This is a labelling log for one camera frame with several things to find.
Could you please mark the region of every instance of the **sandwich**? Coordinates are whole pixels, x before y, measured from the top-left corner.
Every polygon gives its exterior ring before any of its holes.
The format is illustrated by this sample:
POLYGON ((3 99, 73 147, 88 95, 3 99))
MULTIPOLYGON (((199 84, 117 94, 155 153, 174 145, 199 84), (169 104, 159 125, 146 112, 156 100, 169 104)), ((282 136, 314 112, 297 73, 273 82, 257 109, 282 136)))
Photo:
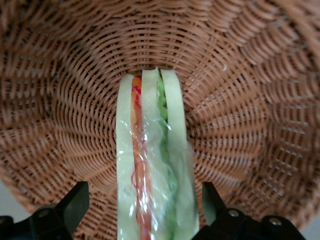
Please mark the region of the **sandwich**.
POLYGON ((117 239, 191 239, 199 230, 193 155, 174 70, 121 80, 116 149, 117 239))

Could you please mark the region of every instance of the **black clamp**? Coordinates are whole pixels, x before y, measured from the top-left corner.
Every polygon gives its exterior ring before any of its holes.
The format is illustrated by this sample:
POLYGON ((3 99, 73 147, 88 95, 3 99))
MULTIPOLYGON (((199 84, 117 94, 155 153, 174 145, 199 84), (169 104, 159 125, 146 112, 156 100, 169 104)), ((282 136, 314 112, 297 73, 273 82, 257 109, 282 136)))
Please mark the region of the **black clamp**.
POLYGON ((209 225, 193 240, 305 240, 284 217, 265 216, 258 222, 236 208, 227 208, 211 182, 202 186, 202 208, 209 225))
POLYGON ((81 181, 55 207, 41 208, 23 221, 14 223, 11 216, 0 216, 0 239, 72 240, 88 208, 89 186, 81 181))

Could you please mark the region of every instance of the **wicker basket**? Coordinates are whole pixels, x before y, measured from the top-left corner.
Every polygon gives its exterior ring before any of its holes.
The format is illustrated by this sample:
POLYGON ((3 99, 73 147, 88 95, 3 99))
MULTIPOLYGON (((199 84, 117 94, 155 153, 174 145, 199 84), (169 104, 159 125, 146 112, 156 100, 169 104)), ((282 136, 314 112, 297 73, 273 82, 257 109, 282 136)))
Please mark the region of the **wicker basket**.
POLYGON ((117 237, 120 79, 176 69, 198 200, 255 219, 320 206, 317 0, 0 2, 0 176, 30 212, 90 182, 79 239, 117 237))

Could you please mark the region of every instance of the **gray background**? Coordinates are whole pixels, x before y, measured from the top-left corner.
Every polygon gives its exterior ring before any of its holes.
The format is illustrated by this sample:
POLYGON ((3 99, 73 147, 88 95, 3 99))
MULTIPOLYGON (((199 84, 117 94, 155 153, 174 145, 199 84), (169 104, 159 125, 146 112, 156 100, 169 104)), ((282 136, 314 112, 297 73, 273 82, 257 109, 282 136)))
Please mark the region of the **gray background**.
MULTIPOLYGON (((6 186, 0 181, 0 216, 1 215, 10 215, 15 222, 21 221, 29 216, 6 186)), ((318 217, 316 217, 307 227, 302 229, 301 232, 306 240, 319 240, 320 214, 318 214, 318 217)))

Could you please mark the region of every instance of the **wrapped sandwich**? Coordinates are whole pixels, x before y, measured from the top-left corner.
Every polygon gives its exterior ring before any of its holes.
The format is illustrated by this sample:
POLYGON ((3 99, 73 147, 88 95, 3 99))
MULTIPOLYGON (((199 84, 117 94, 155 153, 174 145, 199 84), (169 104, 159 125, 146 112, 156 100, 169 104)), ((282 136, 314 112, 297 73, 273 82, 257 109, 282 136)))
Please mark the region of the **wrapped sandwich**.
POLYGON ((117 239, 191 239, 199 230, 193 155, 174 70, 121 80, 116 149, 117 239))

